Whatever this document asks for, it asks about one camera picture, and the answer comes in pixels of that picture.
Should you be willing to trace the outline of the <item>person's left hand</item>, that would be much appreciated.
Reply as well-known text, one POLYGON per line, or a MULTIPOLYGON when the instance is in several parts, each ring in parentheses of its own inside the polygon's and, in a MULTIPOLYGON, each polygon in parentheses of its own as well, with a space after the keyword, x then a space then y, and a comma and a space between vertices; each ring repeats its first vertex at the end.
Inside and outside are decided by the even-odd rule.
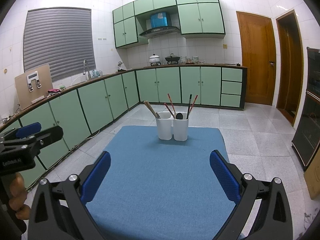
POLYGON ((28 193, 24 186, 24 179, 20 173, 17 172, 15 174, 15 178, 11 182, 9 189, 12 195, 9 205, 16 212, 16 217, 20 220, 28 220, 31 208, 24 203, 28 193))

